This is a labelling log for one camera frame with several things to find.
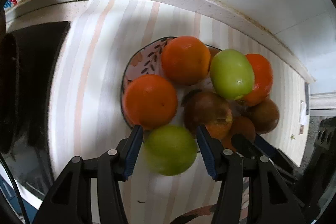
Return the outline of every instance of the screw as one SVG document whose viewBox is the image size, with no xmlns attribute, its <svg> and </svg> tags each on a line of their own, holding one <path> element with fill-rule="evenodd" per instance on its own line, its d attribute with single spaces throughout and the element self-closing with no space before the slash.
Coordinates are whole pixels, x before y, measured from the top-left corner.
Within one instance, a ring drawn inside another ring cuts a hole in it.
<svg viewBox="0 0 336 224">
<path fill-rule="evenodd" d="M 107 154 L 109 154 L 110 156 L 114 156 L 118 153 L 118 151 L 116 149 L 110 149 L 109 151 L 107 151 Z"/>
<path fill-rule="evenodd" d="M 262 162 L 268 162 L 268 158 L 266 156 L 264 156 L 264 155 L 260 157 L 260 160 Z"/>
<path fill-rule="evenodd" d="M 226 156 L 231 156 L 233 154 L 231 149 L 224 149 L 223 150 L 223 154 Z"/>
<path fill-rule="evenodd" d="M 75 156 L 75 157 L 73 157 L 73 158 L 71 159 L 71 161 L 72 161 L 74 164 L 78 163 L 80 160 L 81 160 L 81 157 L 78 157 L 78 156 Z"/>
</svg>

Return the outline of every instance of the blue gripper pad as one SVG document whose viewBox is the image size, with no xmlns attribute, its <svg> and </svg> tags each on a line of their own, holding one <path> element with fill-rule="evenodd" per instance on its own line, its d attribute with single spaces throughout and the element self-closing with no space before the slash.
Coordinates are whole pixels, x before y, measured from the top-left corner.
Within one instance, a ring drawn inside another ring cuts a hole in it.
<svg viewBox="0 0 336 224">
<path fill-rule="evenodd" d="M 208 175 L 211 176 L 213 180 L 216 180 L 216 178 L 218 177 L 218 173 L 215 166 L 215 156 L 212 153 L 210 145 L 208 143 L 207 139 L 211 137 L 205 126 L 197 127 L 196 138 Z"/>
<path fill-rule="evenodd" d="M 134 166 L 135 163 L 137 162 L 142 140 L 143 140 L 143 129 L 141 126 L 135 125 L 124 147 L 124 149 L 126 149 L 127 151 L 126 155 L 124 155 L 125 157 L 124 177 L 126 180 L 133 174 Z"/>
</svg>

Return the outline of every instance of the black appliance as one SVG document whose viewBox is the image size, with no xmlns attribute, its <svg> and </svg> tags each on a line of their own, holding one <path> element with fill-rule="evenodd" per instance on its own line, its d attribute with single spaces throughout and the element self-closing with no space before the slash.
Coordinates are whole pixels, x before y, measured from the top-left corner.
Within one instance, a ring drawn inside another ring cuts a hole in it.
<svg viewBox="0 0 336 224">
<path fill-rule="evenodd" d="M 0 152 L 14 178 L 40 199 L 54 182 L 47 111 L 55 63 L 69 27 L 69 22 L 26 27 L 7 34 L 0 46 L 0 69 L 4 72 L 0 75 L 0 89 L 7 93 L 1 98 Z"/>
</svg>

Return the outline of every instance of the striped countertop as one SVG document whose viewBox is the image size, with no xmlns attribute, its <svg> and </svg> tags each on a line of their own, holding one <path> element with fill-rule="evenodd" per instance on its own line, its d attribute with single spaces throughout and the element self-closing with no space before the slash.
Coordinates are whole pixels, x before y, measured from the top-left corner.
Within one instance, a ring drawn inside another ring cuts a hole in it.
<svg viewBox="0 0 336 224">
<path fill-rule="evenodd" d="M 63 44 L 49 105 L 49 148 L 57 177 L 74 155 L 98 157 L 130 134 L 120 109 L 124 69 L 141 47 L 166 36 L 192 35 L 208 45 L 259 53 L 273 68 L 270 98 L 280 121 L 264 138 L 300 165 L 308 126 L 299 135 L 305 81 L 289 65 L 243 33 L 209 17 L 149 0 L 90 0 Z M 121 183 L 130 223 L 169 224 L 176 217 L 217 202 L 220 183 L 207 175 L 200 154 L 173 177 L 150 173 L 140 151 L 133 176 Z M 202 216 L 190 223 L 210 223 Z"/>
</svg>

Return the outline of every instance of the bowl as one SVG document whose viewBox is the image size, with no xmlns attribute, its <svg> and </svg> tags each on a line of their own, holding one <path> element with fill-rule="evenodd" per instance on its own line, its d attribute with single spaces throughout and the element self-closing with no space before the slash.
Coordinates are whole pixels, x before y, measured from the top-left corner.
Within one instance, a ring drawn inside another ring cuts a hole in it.
<svg viewBox="0 0 336 224">
<path fill-rule="evenodd" d="M 124 111 L 123 106 L 123 97 L 127 86 L 136 78 L 140 77 L 144 74 L 153 74 L 159 75 L 167 79 L 165 76 L 162 66 L 161 66 L 161 54 L 163 49 L 176 37 L 163 37 L 154 42 L 148 44 L 147 46 L 141 48 L 137 51 L 131 59 L 128 61 L 127 66 L 125 68 L 122 83 L 121 83 L 121 93 L 120 93 L 120 104 L 121 104 L 121 112 L 122 115 L 130 128 L 133 128 L 134 124 L 130 122 L 130 120 L 126 116 L 126 112 Z M 211 58 L 215 56 L 221 49 L 206 45 L 211 53 Z M 178 107 L 177 112 L 170 124 L 175 124 L 178 126 L 183 126 L 183 98 L 192 90 L 207 90 L 207 91 L 215 91 L 213 85 L 211 83 L 210 74 L 200 82 L 191 86 L 177 85 L 172 83 L 177 91 L 178 98 Z M 231 105 L 231 110 L 233 115 L 239 115 L 239 111 L 237 110 L 240 106 L 235 101 L 229 101 Z"/>
</svg>

